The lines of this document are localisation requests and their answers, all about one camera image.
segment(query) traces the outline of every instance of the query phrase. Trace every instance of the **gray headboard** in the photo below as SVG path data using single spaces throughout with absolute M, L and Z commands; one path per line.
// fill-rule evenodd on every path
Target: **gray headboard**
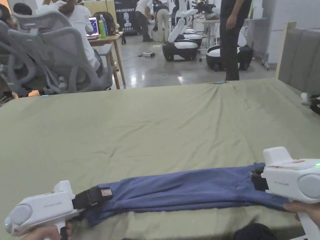
M 320 94 L 320 32 L 287 30 L 278 78 L 309 94 Z

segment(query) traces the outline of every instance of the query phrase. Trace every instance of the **black poster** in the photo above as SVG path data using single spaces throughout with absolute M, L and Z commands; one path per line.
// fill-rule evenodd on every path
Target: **black poster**
M 136 32 L 139 24 L 135 15 L 138 0 L 115 0 L 117 23 L 121 32 Z

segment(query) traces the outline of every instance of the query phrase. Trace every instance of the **black hair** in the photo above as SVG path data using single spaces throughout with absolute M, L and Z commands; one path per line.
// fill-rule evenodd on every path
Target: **black hair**
M 59 7 L 59 12 L 61 12 L 63 15 L 70 15 L 73 13 L 75 9 L 75 2 L 74 0 L 62 0 L 66 2 L 63 6 Z
M 11 18 L 9 9 L 5 5 L 0 4 L 0 11 L 0 20 L 8 25 L 8 20 Z
M 13 11 L 20 15 L 32 15 L 32 9 L 24 3 L 16 3 L 13 6 Z

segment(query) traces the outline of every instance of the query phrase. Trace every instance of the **gripper handle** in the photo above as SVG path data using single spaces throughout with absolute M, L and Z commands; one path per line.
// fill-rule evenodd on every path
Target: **gripper handle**
M 302 227 L 308 240 L 319 240 L 320 229 L 305 212 L 298 212 Z

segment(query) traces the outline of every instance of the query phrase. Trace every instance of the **hand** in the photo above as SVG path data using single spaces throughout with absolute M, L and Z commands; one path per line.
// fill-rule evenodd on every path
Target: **hand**
M 227 20 L 227 27 L 226 27 L 226 29 L 227 29 L 227 30 L 230 30 L 230 29 L 235 28 L 236 23 L 237 23 L 237 15 L 231 14 L 230 17 L 229 17 L 228 20 Z
M 311 220 L 320 227 L 320 203 L 307 204 L 293 201 L 292 203 L 284 204 L 283 208 L 290 212 L 305 212 Z
M 72 240 L 72 224 L 70 222 L 67 222 L 66 227 L 68 240 Z M 30 234 L 26 235 L 22 240 L 44 240 L 46 238 L 50 240 L 61 240 L 61 235 L 59 234 L 56 226 L 39 227 Z

